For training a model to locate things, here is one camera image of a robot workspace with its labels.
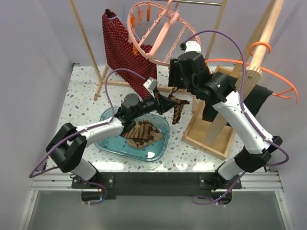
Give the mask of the beige brown argyle sock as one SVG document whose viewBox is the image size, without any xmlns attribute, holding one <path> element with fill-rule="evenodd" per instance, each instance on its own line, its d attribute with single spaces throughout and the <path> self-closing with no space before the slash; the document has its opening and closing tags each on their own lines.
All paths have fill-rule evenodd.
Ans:
<svg viewBox="0 0 307 230">
<path fill-rule="evenodd" d="M 135 149 L 141 149 L 143 147 L 146 147 L 154 142 L 159 141 L 163 137 L 161 131 L 157 129 L 155 126 L 153 126 L 153 131 L 151 132 L 151 136 L 149 140 L 145 139 L 128 139 L 128 144 L 135 148 Z"/>
</svg>

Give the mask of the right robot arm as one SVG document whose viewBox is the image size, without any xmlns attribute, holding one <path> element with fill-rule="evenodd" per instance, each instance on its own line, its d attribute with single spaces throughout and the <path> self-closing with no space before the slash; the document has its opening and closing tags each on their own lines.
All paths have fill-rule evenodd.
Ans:
<svg viewBox="0 0 307 230">
<path fill-rule="evenodd" d="M 241 102 L 241 96 L 230 76 L 209 72 L 202 54 L 189 51 L 170 59 L 168 85 L 186 89 L 212 106 L 244 143 L 236 156 L 225 161 L 214 172 L 209 181 L 212 185 L 225 188 L 239 173 L 252 173 L 263 167 L 271 159 L 271 153 L 282 144 L 283 140 L 268 133 Z"/>
</svg>

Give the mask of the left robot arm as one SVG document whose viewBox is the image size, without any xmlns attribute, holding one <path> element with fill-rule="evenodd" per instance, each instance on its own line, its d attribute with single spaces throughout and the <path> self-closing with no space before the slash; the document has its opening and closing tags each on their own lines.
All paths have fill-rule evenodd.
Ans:
<svg viewBox="0 0 307 230">
<path fill-rule="evenodd" d="M 178 106 L 179 102 L 155 92 L 140 101 L 137 94 L 128 94 L 113 117 L 87 126 L 64 124 L 53 137 L 46 152 L 63 173 L 71 172 L 82 178 L 89 188 L 99 184 L 98 170 L 83 159 L 85 148 L 95 142 L 129 132 L 136 118 L 156 111 L 163 114 Z"/>
</svg>

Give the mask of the pink round clip hanger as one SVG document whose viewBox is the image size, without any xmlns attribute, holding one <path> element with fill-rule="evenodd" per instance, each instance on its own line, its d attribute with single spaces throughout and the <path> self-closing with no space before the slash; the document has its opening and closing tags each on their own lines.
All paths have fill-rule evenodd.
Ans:
<svg viewBox="0 0 307 230">
<path fill-rule="evenodd" d="M 179 13 L 179 3 L 168 0 L 165 5 L 141 1 L 129 11 L 127 31 L 133 53 L 160 66 L 169 66 L 173 51 L 180 47 L 183 35 L 196 30 Z"/>
</svg>

